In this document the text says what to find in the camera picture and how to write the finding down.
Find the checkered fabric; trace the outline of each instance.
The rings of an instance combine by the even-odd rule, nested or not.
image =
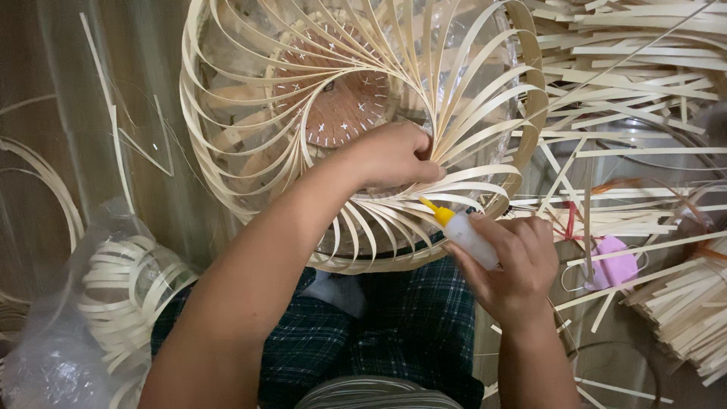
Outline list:
[[[368,308],[362,319],[300,296],[315,279],[306,268],[293,299],[265,342],[261,407],[292,408],[313,387],[340,376],[390,376],[479,408],[484,387],[471,376],[474,298],[452,260],[412,271],[359,275]],[[191,288],[154,325],[152,354],[172,329]]]

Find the yellow nozzle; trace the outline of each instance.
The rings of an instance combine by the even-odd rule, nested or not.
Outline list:
[[[449,219],[454,217],[455,213],[450,209],[447,209],[446,207],[437,207],[436,204],[430,202],[429,200],[426,200],[421,196],[419,196],[419,201],[421,203],[424,203],[427,207],[434,211],[434,218],[437,219],[442,227],[446,226],[447,223],[449,223]]]

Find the glue bottle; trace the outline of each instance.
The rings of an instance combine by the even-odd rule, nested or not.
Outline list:
[[[446,207],[438,207],[423,197],[419,197],[419,200],[434,211],[434,218],[442,225],[446,238],[457,243],[485,269],[492,270],[497,266],[497,252],[472,228],[467,212],[455,213]]]

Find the striped shirt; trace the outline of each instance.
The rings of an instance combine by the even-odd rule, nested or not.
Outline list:
[[[442,392],[384,376],[332,379],[306,394],[295,409],[462,409]]]

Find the plastic wrap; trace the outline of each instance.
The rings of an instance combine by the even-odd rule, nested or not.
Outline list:
[[[136,408],[151,366],[153,323],[172,296],[197,279],[156,243],[122,200],[103,205],[35,302],[0,376],[15,408]]]

